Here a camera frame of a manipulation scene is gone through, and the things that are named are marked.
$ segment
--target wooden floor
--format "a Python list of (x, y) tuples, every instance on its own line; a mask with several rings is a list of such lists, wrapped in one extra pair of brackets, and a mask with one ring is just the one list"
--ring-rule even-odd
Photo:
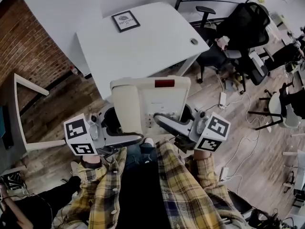
[[(174, 73), (177, 69), (166, 70), (158, 75)], [(197, 108), (208, 109), (218, 103), (219, 94), (222, 90), (215, 71), (208, 68), (205, 72), (204, 83), (196, 83), (195, 75), (199, 68), (195, 67), (187, 74), (192, 80), (189, 101)], [(250, 110), (263, 110), (266, 103), (258, 101), (259, 97), (266, 96), (264, 89), (278, 91), (283, 82), (288, 79), (284, 76), (282, 69), (271, 73), (259, 86), (254, 86), (250, 80), (247, 81), (247, 93), (251, 98)], [(226, 92), (227, 104), (241, 99), (238, 91)], [(63, 138), (62, 122), (79, 113), (97, 111), (105, 102), (99, 97), (98, 91), (92, 79), (84, 80), (78, 76), (71, 76), (56, 89), (51, 90), (50, 96), (40, 99), (30, 110), (22, 116), (22, 122), (28, 141), (46, 141)], [(244, 139), (234, 159), (227, 165), (229, 175), (233, 175), (241, 162), (250, 155), (256, 146), (253, 155), (247, 159), (236, 172), (241, 177), (233, 177), (227, 182), (227, 187), (246, 198), (253, 206), (273, 213), (278, 209), (280, 218), (284, 218), (292, 205), (293, 194), (291, 191), (284, 194), (282, 183), (288, 178), (290, 169), (295, 160), (291, 157), (283, 157), (283, 151), (304, 150), (305, 138), (291, 138), (290, 134), (302, 132), (302, 129), (290, 131), (279, 126), (272, 127), (269, 133), (266, 129), (261, 132), (254, 128), (259, 126), (258, 120), (252, 125), (245, 118), (249, 107), (249, 98), (243, 95), (242, 101), (231, 104), (225, 110), (217, 106), (209, 112), (215, 111), (232, 123), (228, 140), (223, 143), (214, 154), (216, 172), (219, 173), (222, 166), (233, 157), (240, 140)], [(256, 116), (248, 114), (249, 121)], [(39, 193), (54, 186), (62, 184), (62, 178), (70, 177), (70, 162), (76, 159), (67, 146), (50, 148), (43, 151), (30, 152), (24, 162), (28, 170), (24, 178), (30, 193)]]

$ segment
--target picture frame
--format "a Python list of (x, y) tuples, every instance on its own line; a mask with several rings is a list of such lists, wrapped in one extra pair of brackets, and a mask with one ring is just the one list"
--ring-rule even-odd
[(112, 19), (120, 33), (141, 26), (130, 10), (112, 15)]

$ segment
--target yellow plaid shirt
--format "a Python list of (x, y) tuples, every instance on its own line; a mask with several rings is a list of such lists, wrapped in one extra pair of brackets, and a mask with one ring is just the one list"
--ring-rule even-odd
[[(190, 164), (196, 166), (193, 176), (168, 141), (157, 147), (157, 153), (160, 186), (172, 229), (222, 229), (224, 218), (235, 219), (247, 227), (226, 187), (218, 184), (212, 156)], [(127, 148), (122, 148), (110, 165), (98, 169), (80, 164), (81, 193), (65, 218), (66, 227), (86, 221), (89, 229), (116, 227), (126, 154)]]

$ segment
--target power adapter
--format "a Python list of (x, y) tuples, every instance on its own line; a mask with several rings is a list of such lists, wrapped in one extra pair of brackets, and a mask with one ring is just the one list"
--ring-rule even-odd
[(222, 167), (219, 176), (219, 181), (225, 181), (227, 179), (228, 172), (229, 172), (229, 167)]
[(225, 103), (227, 101), (227, 94), (225, 94), (224, 92), (221, 92), (219, 95), (219, 108), (221, 109), (225, 109)]

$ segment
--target sneaker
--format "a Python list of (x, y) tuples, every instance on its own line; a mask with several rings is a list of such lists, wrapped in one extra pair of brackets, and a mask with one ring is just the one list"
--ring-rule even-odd
[(151, 139), (151, 138), (146, 138), (145, 140), (144, 140), (144, 143), (149, 143), (152, 147), (154, 147), (154, 142), (153, 142), (153, 140)]
[(73, 177), (78, 177), (79, 174), (78, 174), (78, 163), (75, 162), (75, 161), (72, 161), (71, 162), (71, 174)]

